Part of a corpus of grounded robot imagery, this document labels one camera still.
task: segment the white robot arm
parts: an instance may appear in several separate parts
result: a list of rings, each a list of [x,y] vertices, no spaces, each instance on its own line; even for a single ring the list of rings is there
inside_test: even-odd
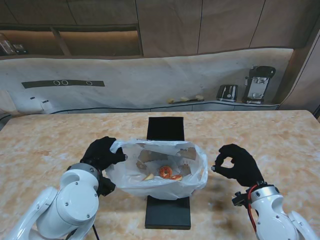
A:
[[[263,182],[247,192],[237,192],[232,202],[235,206],[246,206],[258,240],[318,240],[300,214],[295,211],[289,214],[284,212],[284,197],[274,185]],[[251,216],[251,208],[258,214],[256,224]]]
[[[42,191],[5,240],[55,240],[70,233],[69,240],[82,240],[96,218],[101,177],[89,164],[72,165],[61,176],[60,190],[48,187]],[[102,194],[114,189],[111,183]],[[35,223],[37,231],[32,229]]]

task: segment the black glove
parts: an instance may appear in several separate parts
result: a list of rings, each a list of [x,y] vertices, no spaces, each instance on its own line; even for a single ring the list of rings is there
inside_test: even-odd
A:
[[[111,164],[117,164],[126,160],[126,155],[120,147],[116,153],[110,151],[111,145],[116,139],[114,137],[105,136],[95,140],[85,151],[80,163],[86,163],[94,168],[103,171]]]
[[[221,147],[219,152],[215,160],[214,172],[228,179],[236,179],[243,187],[252,187],[257,181],[264,182],[256,161],[244,148],[229,144]],[[231,163],[234,164],[232,168],[221,166],[227,157],[232,158]]]

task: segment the black platform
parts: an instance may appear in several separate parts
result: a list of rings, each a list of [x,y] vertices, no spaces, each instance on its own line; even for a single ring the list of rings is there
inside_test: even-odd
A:
[[[148,140],[184,141],[183,117],[149,117]],[[146,229],[191,228],[190,198],[160,200],[148,196],[145,212]]]

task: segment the plastic bag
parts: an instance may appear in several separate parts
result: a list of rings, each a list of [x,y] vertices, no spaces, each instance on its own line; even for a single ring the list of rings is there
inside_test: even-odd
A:
[[[128,156],[124,162],[109,166],[105,171],[110,180],[124,192],[135,196],[150,195],[157,199],[176,200],[191,196],[196,189],[206,186],[208,180],[207,156],[197,145],[188,141],[115,141],[110,151],[122,148]],[[172,175],[182,175],[180,181],[159,176],[163,166],[172,169]],[[143,180],[149,174],[152,180]]]

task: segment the countertop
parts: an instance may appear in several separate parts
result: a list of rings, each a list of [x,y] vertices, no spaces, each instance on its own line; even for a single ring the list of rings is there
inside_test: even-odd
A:
[[[28,115],[0,131],[0,239],[37,195],[59,187],[67,167],[104,136],[145,139],[148,117],[184,117],[185,140],[200,146],[213,165],[220,147],[237,144],[255,158],[269,184],[320,235],[320,123],[307,111],[206,111]],[[146,198],[116,189],[99,198],[95,227],[108,240],[255,240],[247,211],[232,204],[236,180],[209,171],[204,189],[190,198],[191,230],[145,229]],[[96,239],[92,229],[87,240]]]

